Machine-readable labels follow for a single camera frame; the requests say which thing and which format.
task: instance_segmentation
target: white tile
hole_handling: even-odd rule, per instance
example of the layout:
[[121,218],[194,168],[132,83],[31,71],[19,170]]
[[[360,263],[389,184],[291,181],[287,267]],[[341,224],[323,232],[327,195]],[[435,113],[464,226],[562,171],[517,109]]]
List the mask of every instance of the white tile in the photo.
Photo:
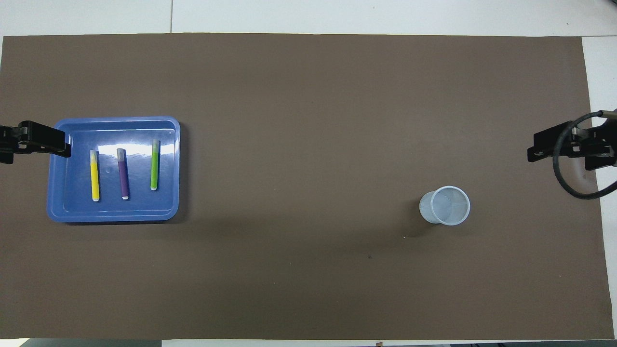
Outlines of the white tile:
[[[617,109],[617,37],[582,39],[589,101],[592,111]],[[592,119],[594,126],[603,120]],[[617,167],[596,170],[598,187],[604,188],[617,180]],[[604,252],[607,259],[608,288],[613,304],[613,330],[617,333],[617,192],[600,198]]]
[[0,43],[12,35],[168,33],[171,12],[172,0],[0,0]]
[[174,0],[172,32],[617,35],[609,0]]

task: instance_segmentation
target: blue tray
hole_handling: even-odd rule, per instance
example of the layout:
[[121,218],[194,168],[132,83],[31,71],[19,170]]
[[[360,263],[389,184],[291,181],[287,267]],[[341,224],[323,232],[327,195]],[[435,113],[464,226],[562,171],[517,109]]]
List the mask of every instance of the blue tray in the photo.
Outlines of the blue tray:
[[[47,213],[56,222],[167,220],[178,212],[180,124],[169,116],[64,119],[70,158],[51,156]],[[159,188],[150,190],[152,140],[160,140]],[[116,149],[126,150],[129,200],[120,193]],[[99,152],[101,200],[92,201],[89,151]]]

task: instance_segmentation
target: brown mat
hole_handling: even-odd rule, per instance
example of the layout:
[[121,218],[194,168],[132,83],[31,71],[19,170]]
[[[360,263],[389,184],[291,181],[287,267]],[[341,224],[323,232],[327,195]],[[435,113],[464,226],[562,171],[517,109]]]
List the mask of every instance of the brown mat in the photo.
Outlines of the brown mat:
[[5,38],[0,124],[172,115],[183,180],[169,223],[65,225],[46,155],[1,166],[0,337],[613,338],[599,203],[526,161],[588,111],[580,38]]

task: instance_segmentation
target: plastic cup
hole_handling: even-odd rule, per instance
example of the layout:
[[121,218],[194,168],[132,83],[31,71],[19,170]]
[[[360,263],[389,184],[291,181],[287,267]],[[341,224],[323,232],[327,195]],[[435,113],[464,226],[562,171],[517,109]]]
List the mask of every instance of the plastic cup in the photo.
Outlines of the plastic cup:
[[470,210],[469,197],[455,186],[443,186],[426,193],[420,200],[420,214],[434,224],[461,224]]

